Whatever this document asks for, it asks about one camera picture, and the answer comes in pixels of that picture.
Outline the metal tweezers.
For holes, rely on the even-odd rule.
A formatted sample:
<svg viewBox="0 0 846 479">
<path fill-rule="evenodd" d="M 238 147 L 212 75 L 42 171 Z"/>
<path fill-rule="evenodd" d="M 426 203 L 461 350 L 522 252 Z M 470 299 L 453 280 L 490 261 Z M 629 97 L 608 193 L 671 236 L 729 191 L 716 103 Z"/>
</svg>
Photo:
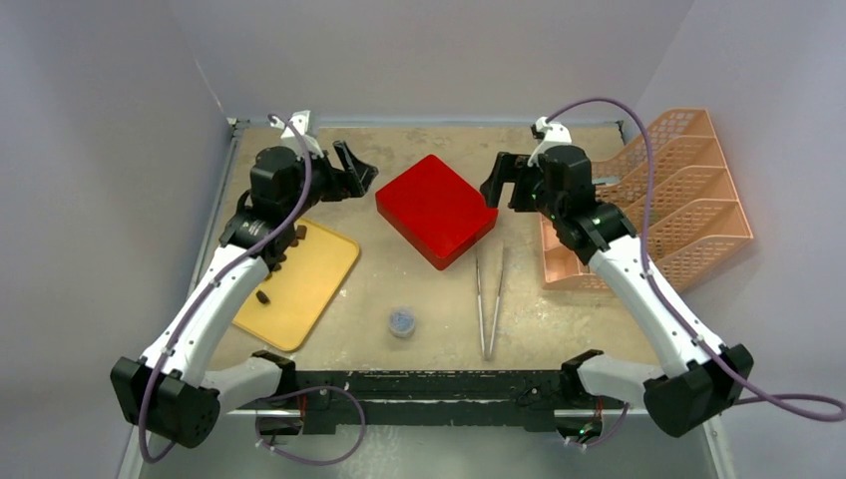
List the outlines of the metal tweezers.
<svg viewBox="0 0 846 479">
<path fill-rule="evenodd" d="M 491 361 L 498 334 L 505 276 L 506 248 L 495 240 L 474 251 L 476 312 L 480 354 L 483 361 Z"/>
</svg>

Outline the red box lid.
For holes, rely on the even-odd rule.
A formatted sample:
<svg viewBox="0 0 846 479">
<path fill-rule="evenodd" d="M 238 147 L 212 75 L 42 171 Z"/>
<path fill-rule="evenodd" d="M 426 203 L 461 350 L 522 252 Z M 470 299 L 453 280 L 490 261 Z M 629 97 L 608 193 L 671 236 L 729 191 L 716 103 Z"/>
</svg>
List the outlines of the red box lid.
<svg viewBox="0 0 846 479">
<path fill-rule="evenodd" d="M 382 187 L 377 211 L 435 269 L 444 270 L 496 225 L 498 211 L 435 155 Z"/>
</svg>

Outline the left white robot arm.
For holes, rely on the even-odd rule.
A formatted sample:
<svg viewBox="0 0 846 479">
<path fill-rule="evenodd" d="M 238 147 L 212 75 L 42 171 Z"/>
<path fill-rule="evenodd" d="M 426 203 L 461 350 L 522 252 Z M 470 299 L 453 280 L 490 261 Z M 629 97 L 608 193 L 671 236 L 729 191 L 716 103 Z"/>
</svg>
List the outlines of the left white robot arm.
<svg viewBox="0 0 846 479">
<path fill-rule="evenodd" d="M 360 161 L 342 141 L 326 152 L 297 147 L 260 151 L 249 187 L 238 198 L 219 246 L 198 286 L 171 324 L 137 359 L 121 357 L 110 372 L 124 418 L 140 433 L 195 448 L 218 418 L 252 402 L 291 404 L 297 394 L 294 363 L 271 352 L 211 371 L 212 354 L 254 290 L 286 259 L 298 241 L 296 221 L 318 203 L 362 198 L 379 171 Z"/>
</svg>

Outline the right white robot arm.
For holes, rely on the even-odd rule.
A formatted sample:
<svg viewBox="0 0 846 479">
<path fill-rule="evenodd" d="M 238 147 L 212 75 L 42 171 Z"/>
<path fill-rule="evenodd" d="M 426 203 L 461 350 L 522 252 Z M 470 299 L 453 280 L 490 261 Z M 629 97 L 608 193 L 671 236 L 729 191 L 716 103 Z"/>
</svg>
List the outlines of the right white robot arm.
<svg viewBox="0 0 846 479">
<path fill-rule="evenodd" d="M 659 360 L 652 367 L 595 349 L 582 353 L 562 366 L 560 391 L 568 403 L 613 398 L 645 409 L 662 432 L 680 437 L 737 402 L 751 353 L 741 344 L 726 346 L 686 307 L 643 253 L 625 213 L 598 198 L 583 149 L 555 146 L 535 160 L 501 152 L 480 187 L 488 207 L 498 205 L 505 184 L 514 187 L 509 208 L 552 224 L 559 242 L 626 307 Z"/>
</svg>

